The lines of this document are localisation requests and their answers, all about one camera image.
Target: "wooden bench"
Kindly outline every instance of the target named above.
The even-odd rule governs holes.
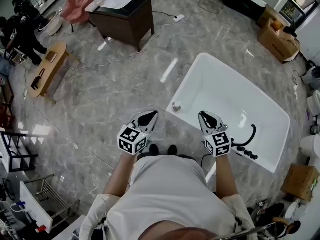
[[[36,77],[39,76],[42,69],[45,69],[40,81],[37,84],[38,89],[34,90],[32,87],[30,87],[29,93],[32,98],[43,96],[45,99],[53,103],[56,103],[56,101],[48,97],[46,93],[52,80],[54,79],[54,76],[58,72],[58,69],[63,65],[65,59],[68,56],[73,57],[78,62],[81,62],[81,61],[71,53],[67,52],[67,44],[64,42],[55,43],[53,47],[50,48],[50,50],[48,50],[48,52],[46,53],[46,56],[49,54],[49,52],[54,52],[57,55],[52,63],[46,60],[45,58],[42,60],[41,64],[37,67],[34,78],[33,78],[34,80]]]

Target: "cardboard box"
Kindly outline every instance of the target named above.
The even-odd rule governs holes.
[[[315,167],[292,164],[281,190],[302,200],[311,201],[312,186],[318,178],[319,172]]]
[[[293,61],[300,51],[299,41],[282,29],[276,32],[271,26],[272,22],[268,19],[259,33],[258,41],[281,63]]]
[[[263,28],[269,19],[272,21],[278,20],[284,27],[290,27],[290,23],[279,12],[266,5],[264,13],[256,23]]]

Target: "window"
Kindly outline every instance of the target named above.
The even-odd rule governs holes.
[[[297,29],[317,6],[316,0],[288,0],[280,14],[291,23],[291,27]]]

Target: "white t-shirt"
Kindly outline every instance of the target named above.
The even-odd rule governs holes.
[[[138,240],[146,229],[161,221],[220,236],[254,228],[243,201],[239,205],[239,196],[234,196],[236,205],[231,202],[227,206],[208,189],[203,170],[194,160],[172,155],[144,157],[135,164],[130,185],[122,198],[97,197],[81,227],[81,240],[90,239],[106,213],[108,239],[114,240]]]

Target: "gray tile floor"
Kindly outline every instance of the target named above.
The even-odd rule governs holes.
[[[26,72],[22,67],[12,69],[9,79],[15,93],[12,110],[17,127],[20,123],[21,131],[45,135],[35,144],[26,143],[39,154],[35,172],[41,176],[55,174],[54,187],[69,201],[82,199],[82,213],[88,211],[108,181],[121,154],[117,134],[136,113],[159,110],[152,139],[163,152],[176,144],[180,153],[198,162],[207,154],[200,134],[194,135],[188,127],[165,119],[170,100],[199,53],[213,55],[241,73],[289,114],[290,131],[274,174],[243,157],[229,158],[246,203],[281,193],[289,166],[297,160],[299,140],[308,133],[307,91],[298,79],[296,100],[292,83],[293,70],[301,74],[305,64],[300,57],[280,64],[258,43],[260,29],[254,21],[228,7],[218,15],[209,13],[197,6],[198,1],[152,0],[154,11],[183,14],[185,18],[172,25],[171,17],[154,13],[155,35],[144,37],[144,52],[139,54],[134,47],[114,39],[98,51],[104,40],[89,23],[75,25],[74,33],[68,23],[55,36],[42,33],[39,40],[44,46],[64,41],[68,51],[83,62],[68,59],[66,64],[74,69],[64,66],[59,70],[50,87],[56,104],[41,97],[24,99],[25,75],[28,87],[34,66]],[[63,3],[59,1],[55,8]],[[160,82],[175,58],[178,62],[173,71],[164,83]],[[214,159],[206,157],[203,168],[208,171],[213,164]],[[209,186],[215,189],[214,177]]]

